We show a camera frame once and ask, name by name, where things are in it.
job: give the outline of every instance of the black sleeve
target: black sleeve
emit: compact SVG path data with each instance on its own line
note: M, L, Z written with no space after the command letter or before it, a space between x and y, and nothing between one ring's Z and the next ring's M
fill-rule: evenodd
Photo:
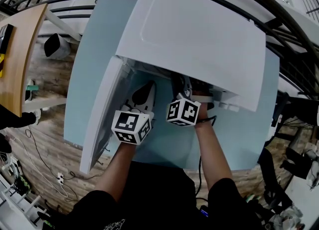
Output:
M208 215L216 229L263 229L231 179L221 179L209 190Z
M64 229L104 229L118 219L114 198L104 191L92 191L83 197L65 218Z

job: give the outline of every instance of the white cable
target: white cable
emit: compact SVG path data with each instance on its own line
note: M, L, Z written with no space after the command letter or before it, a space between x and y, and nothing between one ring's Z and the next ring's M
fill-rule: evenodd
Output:
M51 182L39 171L39 169L35 166L35 164L33 163L32 159L31 159L31 157L30 157L30 155L29 155L29 152L26 150L26 147L25 147L24 143L23 143L19 138L14 138L14 140L12 140L12 141L15 141L15 139L18 139L18 140L22 143L22 145L23 145L23 147L24 147L26 153L28 154L28 157L29 157L29 159L30 159L32 165L33 165L33 166L35 167L35 169L39 172L39 174L41 174L42 177L43 177L44 179L46 179L46 181L47 181L48 183L50 183L50 185L52 186L52 188L54 188L61 196L65 197L65 198L68 198L69 196L68 196L68 194L65 192L64 188L62 188L62 185L61 185L61 188L62 188L63 191L65 192L66 196L62 195L62 194L60 193L60 191L58 191L58 190L52 185L52 183L51 183Z

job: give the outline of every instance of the black and white cube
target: black and white cube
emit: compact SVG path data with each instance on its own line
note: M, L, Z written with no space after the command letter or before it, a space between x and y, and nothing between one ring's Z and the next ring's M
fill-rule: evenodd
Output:
M166 121L179 126L195 125L200 104L185 98L170 103L167 106Z
M151 128L148 114L115 111L112 132L119 141L140 145Z

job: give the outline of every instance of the black shirt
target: black shirt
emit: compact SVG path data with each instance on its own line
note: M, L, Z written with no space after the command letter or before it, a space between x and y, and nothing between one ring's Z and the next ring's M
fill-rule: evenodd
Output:
M196 208L194 182L182 169L132 162L121 200L92 191L66 217L66 229L260 229L231 179L209 191L208 218Z

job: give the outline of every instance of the hand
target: hand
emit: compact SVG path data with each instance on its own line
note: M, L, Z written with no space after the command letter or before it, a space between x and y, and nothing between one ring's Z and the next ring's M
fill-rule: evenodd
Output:
M205 119L208 118L207 114L207 103L201 103L201 106L199 107L198 117L197 119Z

